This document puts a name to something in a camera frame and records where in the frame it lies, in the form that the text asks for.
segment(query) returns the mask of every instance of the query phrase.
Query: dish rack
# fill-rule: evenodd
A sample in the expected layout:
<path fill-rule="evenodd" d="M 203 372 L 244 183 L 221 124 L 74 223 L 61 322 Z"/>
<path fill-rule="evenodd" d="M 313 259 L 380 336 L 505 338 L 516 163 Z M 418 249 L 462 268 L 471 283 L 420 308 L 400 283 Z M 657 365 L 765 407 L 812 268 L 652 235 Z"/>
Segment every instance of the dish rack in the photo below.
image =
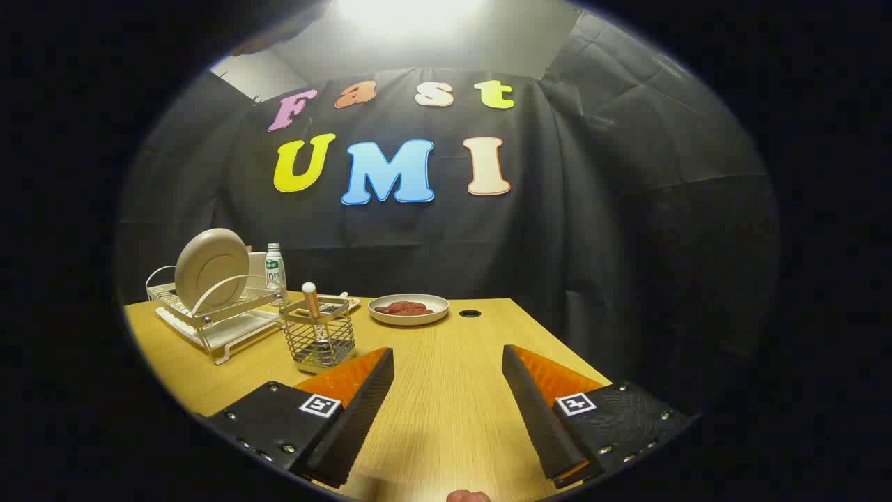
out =
<path fill-rule="evenodd" d="M 229 360 L 233 346 L 251 339 L 270 326 L 282 324 L 282 318 L 274 312 L 256 310 L 262 305 L 275 304 L 281 310 L 288 306 L 288 295 L 280 291 L 260 288 L 245 288 L 242 295 L 231 306 L 212 312 L 202 312 L 204 300 L 220 286 L 231 280 L 240 280 L 255 275 L 236 275 L 222 280 L 208 289 L 195 303 L 192 310 L 186 308 L 176 293 L 176 285 L 171 283 L 149 286 L 152 278 L 166 269 L 176 269 L 176 265 L 168 265 L 152 272 L 145 281 L 145 293 L 149 300 L 161 306 L 155 313 L 173 329 L 179 331 L 198 348 L 204 350 L 211 361 L 220 365 Z"/>
<path fill-rule="evenodd" d="M 325 301 L 340 306 L 316 319 L 293 314 L 295 310 L 307 308 L 306 300 L 279 309 L 291 357 L 303 372 L 319 373 L 334 368 L 356 352 L 350 299 L 326 297 Z"/>

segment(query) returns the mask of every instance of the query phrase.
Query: blue letter m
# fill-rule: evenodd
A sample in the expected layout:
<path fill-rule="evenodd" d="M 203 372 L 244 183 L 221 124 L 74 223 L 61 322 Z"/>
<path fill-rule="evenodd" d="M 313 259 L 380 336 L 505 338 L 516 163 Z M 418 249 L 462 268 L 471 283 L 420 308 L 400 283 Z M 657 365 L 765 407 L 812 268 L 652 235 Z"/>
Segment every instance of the blue letter m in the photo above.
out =
<path fill-rule="evenodd" d="M 434 143 L 424 139 L 412 139 L 400 146 L 389 163 L 376 143 L 357 143 L 347 148 L 353 155 L 350 186 L 341 197 L 346 205 L 367 204 L 372 196 L 366 191 L 366 178 L 372 185 L 378 200 L 383 202 L 390 195 L 397 178 L 400 189 L 393 193 L 399 202 L 429 202 L 434 191 L 427 186 L 427 153 Z"/>

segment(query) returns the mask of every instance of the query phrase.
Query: meat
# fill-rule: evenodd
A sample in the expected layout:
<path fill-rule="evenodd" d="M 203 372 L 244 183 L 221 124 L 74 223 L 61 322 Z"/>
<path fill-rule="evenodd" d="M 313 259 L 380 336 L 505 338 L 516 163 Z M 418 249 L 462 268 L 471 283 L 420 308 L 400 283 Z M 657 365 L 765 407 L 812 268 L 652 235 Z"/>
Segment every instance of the meat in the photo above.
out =
<path fill-rule="evenodd" d="M 433 310 L 427 310 L 426 308 L 406 308 L 397 312 L 394 312 L 392 315 L 424 315 L 424 314 L 433 314 Z"/>
<path fill-rule="evenodd" d="M 393 302 L 388 306 L 376 307 L 376 312 L 390 315 L 422 315 L 433 314 L 433 310 L 428 310 L 425 304 L 418 302 Z"/>

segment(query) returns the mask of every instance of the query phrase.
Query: black backdrop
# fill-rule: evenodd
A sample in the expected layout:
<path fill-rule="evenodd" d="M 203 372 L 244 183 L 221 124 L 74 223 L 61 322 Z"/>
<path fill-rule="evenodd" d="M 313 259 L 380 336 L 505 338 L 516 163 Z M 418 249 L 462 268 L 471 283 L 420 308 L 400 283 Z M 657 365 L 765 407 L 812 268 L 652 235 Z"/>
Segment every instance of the black backdrop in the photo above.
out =
<path fill-rule="evenodd" d="M 317 87 L 272 132 L 278 99 L 252 106 L 214 79 L 198 84 L 215 92 L 187 94 L 160 127 L 178 129 L 150 138 L 188 155 L 136 162 L 120 220 L 128 301 L 145 298 L 145 278 L 174 264 L 190 238 L 223 227 L 256 250 L 280 243 L 290 289 L 313 280 L 364 297 L 512 297 L 608 378 L 638 381 L 689 413 L 758 342 L 779 240 L 755 146 L 683 68 L 600 18 L 580 18 L 542 80 L 427 68 L 360 74 Z M 376 97 L 335 108 L 343 89 L 365 79 Z M 474 84 L 489 79 L 513 88 L 514 107 L 481 103 Z M 430 80 L 450 83 L 455 103 L 416 104 L 416 86 Z M 216 121 L 190 114 L 208 107 Z M 278 148 L 307 142 L 300 173 L 310 139 L 324 133 L 336 138 L 318 180 L 276 190 Z M 504 141 L 507 194 L 467 193 L 462 141 L 478 136 Z M 347 146 L 373 141 L 390 160 L 410 139 L 434 143 L 433 201 L 341 204 Z"/>

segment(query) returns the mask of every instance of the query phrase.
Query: table surface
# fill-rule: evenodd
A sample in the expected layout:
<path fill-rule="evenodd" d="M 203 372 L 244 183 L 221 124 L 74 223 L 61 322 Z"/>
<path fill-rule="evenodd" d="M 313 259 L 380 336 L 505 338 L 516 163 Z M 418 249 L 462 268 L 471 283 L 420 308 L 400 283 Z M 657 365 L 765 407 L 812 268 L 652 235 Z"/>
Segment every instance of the table surface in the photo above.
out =
<path fill-rule="evenodd" d="M 604 385 L 608 379 L 507 298 L 451 300 L 445 318 L 417 327 L 375 321 L 369 299 L 361 300 L 351 314 L 358 355 L 392 347 L 394 379 L 349 480 L 336 491 L 359 500 L 442 502 L 470 489 L 493 502 L 526 502 L 578 486 L 556 490 L 545 479 L 501 373 L 502 348 L 515 344 Z M 156 375 L 189 411 L 215 414 L 264 382 L 295 385 L 311 376 L 297 370 L 278 327 L 216 366 L 155 314 L 158 306 L 127 305 L 125 313 Z M 464 309 L 482 315 L 459 316 Z"/>

